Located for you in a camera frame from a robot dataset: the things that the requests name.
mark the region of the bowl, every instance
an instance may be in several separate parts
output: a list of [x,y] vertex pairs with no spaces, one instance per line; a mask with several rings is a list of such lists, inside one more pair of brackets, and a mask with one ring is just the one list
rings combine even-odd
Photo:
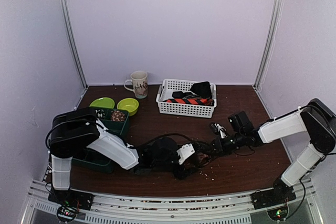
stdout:
[[130,116],[133,116],[138,111],[139,102],[134,98],[125,98],[118,102],[117,109],[127,110],[130,113]]
[[90,107],[101,107],[101,108],[107,108],[107,109],[114,109],[114,105],[116,103],[112,98],[109,97],[102,97],[94,100],[91,102]]

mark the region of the white bracket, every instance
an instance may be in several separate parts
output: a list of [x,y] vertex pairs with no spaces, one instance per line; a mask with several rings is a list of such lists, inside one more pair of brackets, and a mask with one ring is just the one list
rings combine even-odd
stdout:
[[185,144],[177,150],[177,154],[180,156],[178,163],[182,165],[187,158],[195,153],[194,147],[192,144]]

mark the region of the wooden table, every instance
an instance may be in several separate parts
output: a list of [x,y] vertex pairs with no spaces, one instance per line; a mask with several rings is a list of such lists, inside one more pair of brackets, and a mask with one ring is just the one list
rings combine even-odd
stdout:
[[[245,110],[254,126],[265,122],[268,115],[252,87],[217,86],[217,108],[211,119],[159,113],[155,101],[159,86],[149,86],[149,95],[139,100],[138,113],[131,117],[127,141],[135,146],[158,135],[178,132],[196,140],[210,142],[214,134],[208,124],[218,122],[233,133],[227,117]],[[90,87],[80,108],[88,106],[100,97],[111,97],[118,103],[121,99],[134,95],[120,86]],[[185,141],[174,137],[178,143]],[[247,147],[238,151],[248,154]],[[289,166],[290,162],[282,143],[256,148],[251,156],[232,154],[218,158],[185,180],[177,180],[172,173],[151,173],[146,176],[132,175],[117,168],[112,174],[94,172],[73,166],[71,186],[75,189],[132,196],[200,196],[235,193],[271,187],[273,181]]]

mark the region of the metal corner post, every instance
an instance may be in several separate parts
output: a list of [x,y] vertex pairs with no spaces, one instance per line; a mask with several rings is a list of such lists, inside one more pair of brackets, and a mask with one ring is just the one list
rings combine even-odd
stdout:
[[268,30],[268,36],[264,48],[264,53],[263,57],[261,59],[260,67],[258,70],[257,78],[254,84],[254,87],[256,90],[259,89],[261,83],[262,83],[262,78],[265,74],[265,71],[267,70],[267,62],[271,54],[271,49],[273,45],[273,40],[274,40],[274,35],[279,23],[279,16],[281,12],[281,7],[282,7],[283,0],[274,0],[274,6],[273,6],[273,12],[272,12],[272,17],[271,17],[271,22]]
[[62,6],[63,17],[64,17],[65,26],[66,26],[67,37],[68,37],[70,48],[71,48],[72,57],[74,58],[73,60],[75,62],[75,66],[76,66],[80,81],[82,83],[82,86],[84,89],[86,89],[88,85],[87,85],[84,72],[83,72],[83,68],[82,68],[82,65],[80,63],[79,56],[78,56],[78,51],[77,51],[77,47],[76,47],[76,43],[74,39],[74,33],[72,31],[72,26],[70,22],[67,0],[60,0],[60,3]]

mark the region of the printed design on mug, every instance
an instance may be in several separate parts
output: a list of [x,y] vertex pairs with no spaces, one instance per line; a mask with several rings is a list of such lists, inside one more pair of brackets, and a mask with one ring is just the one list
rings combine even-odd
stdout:
[[143,81],[143,84],[137,83],[134,87],[134,90],[138,95],[147,95],[148,93],[148,84],[146,81]]

